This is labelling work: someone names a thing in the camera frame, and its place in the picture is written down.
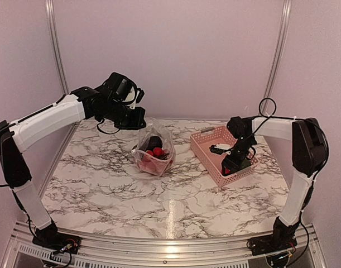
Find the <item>green bell pepper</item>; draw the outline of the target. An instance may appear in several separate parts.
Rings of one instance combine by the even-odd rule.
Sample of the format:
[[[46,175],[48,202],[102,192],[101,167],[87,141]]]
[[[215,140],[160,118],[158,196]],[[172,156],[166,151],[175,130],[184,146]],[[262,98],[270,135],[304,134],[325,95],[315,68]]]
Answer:
[[[241,164],[241,169],[246,169],[251,166],[251,162],[247,159],[244,159],[244,161]]]

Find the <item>pink red apple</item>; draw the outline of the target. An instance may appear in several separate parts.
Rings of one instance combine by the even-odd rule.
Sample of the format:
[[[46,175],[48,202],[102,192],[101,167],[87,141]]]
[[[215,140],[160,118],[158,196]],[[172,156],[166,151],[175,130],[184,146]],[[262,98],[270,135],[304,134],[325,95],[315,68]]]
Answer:
[[[230,170],[227,169],[226,167],[222,167],[222,175],[223,175],[223,176],[228,176],[228,175],[230,175]]]

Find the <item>pink perforated plastic basket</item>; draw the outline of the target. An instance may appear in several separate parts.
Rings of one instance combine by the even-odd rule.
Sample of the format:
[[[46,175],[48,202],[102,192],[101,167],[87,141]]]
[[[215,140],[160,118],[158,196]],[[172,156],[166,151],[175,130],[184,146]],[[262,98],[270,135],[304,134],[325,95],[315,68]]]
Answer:
[[[234,174],[222,175],[222,161],[225,154],[215,154],[210,151],[211,145],[223,144],[224,147],[232,147],[236,139],[230,134],[225,125],[205,128],[190,135],[190,148],[195,156],[200,160],[209,175],[219,187],[230,184],[252,173],[260,161],[249,154],[250,165]]]

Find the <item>dark purple eggplant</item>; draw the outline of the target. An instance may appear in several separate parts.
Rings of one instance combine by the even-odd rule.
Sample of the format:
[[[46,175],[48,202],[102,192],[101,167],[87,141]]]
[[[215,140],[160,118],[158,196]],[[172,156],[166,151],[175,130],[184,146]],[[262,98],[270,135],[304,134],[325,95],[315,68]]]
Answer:
[[[145,150],[151,150],[153,151],[155,148],[162,148],[163,147],[163,143],[162,143],[162,139],[159,136],[151,136],[149,138],[149,141],[146,145]]]

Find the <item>clear zip top bag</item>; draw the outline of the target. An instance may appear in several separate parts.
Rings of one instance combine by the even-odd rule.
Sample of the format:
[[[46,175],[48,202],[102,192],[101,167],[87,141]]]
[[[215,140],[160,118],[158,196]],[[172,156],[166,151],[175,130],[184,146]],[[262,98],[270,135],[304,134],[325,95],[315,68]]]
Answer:
[[[139,130],[131,160],[141,171],[162,176],[175,161],[172,130],[154,118],[146,119],[146,123],[147,126]]]

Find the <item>red yellow lychee bunch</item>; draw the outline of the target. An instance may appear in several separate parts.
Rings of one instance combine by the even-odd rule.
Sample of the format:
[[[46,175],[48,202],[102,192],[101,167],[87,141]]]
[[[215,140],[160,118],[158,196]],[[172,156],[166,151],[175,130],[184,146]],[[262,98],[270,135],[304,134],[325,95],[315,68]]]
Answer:
[[[160,173],[168,169],[173,162],[170,157],[170,150],[155,148],[153,151],[148,150],[145,152],[139,168],[143,171]]]

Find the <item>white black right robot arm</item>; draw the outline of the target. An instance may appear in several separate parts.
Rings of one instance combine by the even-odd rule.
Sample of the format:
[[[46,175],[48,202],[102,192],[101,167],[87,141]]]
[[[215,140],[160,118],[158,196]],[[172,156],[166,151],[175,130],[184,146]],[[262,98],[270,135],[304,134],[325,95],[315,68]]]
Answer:
[[[257,143],[256,135],[291,141],[294,171],[290,192],[278,220],[287,228],[296,225],[310,200],[315,177],[329,156],[329,146],[317,120],[274,116],[232,117],[227,123],[227,130],[237,141],[227,150],[221,163],[225,176],[242,169],[250,149]]]

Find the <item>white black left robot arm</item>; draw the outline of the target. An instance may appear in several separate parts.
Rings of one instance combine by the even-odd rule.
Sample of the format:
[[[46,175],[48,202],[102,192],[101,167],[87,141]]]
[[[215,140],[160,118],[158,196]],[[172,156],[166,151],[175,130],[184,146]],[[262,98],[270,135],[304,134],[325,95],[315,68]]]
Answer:
[[[41,241],[58,248],[62,236],[44,206],[25,158],[54,133],[88,119],[113,123],[117,130],[137,131],[146,127],[145,109],[140,106],[145,91],[132,79],[113,72],[100,86],[74,89],[59,100],[11,122],[0,122],[0,165],[5,185],[23,211],[41,231]]]

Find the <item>left aluminium frame post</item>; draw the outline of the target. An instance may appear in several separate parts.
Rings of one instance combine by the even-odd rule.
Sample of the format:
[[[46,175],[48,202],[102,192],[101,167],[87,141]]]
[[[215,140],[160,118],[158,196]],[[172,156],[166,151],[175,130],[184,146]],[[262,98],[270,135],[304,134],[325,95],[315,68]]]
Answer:
[[[62,93],[69,94],[72,90],[69,88],[66,78],[66,72],[63,64],[61,47],[57,32],[56,17],[55,17],[55,5],[53,0],[45,1],[45,10],[47,17],[47,24],[49,28],[49,35],[51,41],[51,48],[55,60],[56,72],[61,85]]]

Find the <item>aluminium frame post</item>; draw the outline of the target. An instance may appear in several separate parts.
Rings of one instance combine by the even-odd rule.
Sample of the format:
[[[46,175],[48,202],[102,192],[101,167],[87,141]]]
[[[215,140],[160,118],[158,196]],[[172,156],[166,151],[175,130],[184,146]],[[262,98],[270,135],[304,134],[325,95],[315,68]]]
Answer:
[[[56,72],[61,85],[62,93],[69,94],[72,90],[69,88],[66,78],[66,72],[63,64],[61,47],[57,32],[56,17],[55,17],[55,5],[53,0],[45,1],[45,10],[47,17],[47,24],[49,28],[49,35],[51,41],[51,48],[55,60]]]
[[[277,77],[277,73],[280,67],[282,55],[284,53],[289,24],[290,24],[290,15],[291,15],[291,0],[284,0],[282,6],[282,15],[280,20],[280,26],[278,31],[278,37],[275,46],[275,52],[273,56],[273,61],[270,69],[270,73],[267,79],[267,84],[265,88],[264,98],[271,98],[275,80]]]

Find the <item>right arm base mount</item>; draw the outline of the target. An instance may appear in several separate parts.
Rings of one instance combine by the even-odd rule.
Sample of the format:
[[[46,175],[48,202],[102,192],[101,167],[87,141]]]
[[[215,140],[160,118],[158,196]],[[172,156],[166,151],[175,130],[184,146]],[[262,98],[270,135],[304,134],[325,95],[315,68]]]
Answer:
[[[285,250],[297,245],[295,231],[287,226],[274,227],[271,234],[250,238],[246,246],[253,256]]]

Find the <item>right aluminium frame post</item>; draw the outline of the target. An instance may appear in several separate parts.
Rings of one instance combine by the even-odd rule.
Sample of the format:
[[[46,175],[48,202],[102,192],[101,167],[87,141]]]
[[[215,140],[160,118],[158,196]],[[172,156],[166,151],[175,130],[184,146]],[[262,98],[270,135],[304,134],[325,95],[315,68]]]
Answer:
[[[273,61],[270,69],[270,73],[267,79],[267,84],[265,88],[264,98],[271,98],[275,80],[277,77],[277,73],[280,67],[282,55],[284,53],[289,24],[290,24],[290,15],[291,15],[291,0],[284,0],[282,6],[282,15],[280,20],[280,26],[278,31],[278,37],[275,46],[275,52],[273,56]]]

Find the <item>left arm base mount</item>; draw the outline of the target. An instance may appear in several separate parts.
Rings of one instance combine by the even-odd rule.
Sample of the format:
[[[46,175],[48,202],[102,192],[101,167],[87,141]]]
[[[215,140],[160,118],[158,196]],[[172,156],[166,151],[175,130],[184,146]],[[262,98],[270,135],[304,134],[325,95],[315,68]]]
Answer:
[[[68,250],[71,254],[77,254],[79,251],[81,238],[79,236],[59,232],[52,219],[51,223],[43,229],[35,227],[32,235],[32,242],[34,244],[53,249],[58,253],[66,246],[70,246],[70,248],[65,250]]]

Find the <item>aluminium front rail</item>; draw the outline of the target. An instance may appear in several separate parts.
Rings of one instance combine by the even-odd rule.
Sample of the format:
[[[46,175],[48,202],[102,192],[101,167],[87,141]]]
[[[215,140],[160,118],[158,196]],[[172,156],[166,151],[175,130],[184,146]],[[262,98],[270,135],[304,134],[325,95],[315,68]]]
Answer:
[[[296,232],[297,245],[254,256],[248,248],[251,235],[168,240],[129,238],[62,229],[80,237],[76,254],[52,255],[52,250],[32,243],[28,224],[17,222],[1,267],[327,267],[312,225]]]

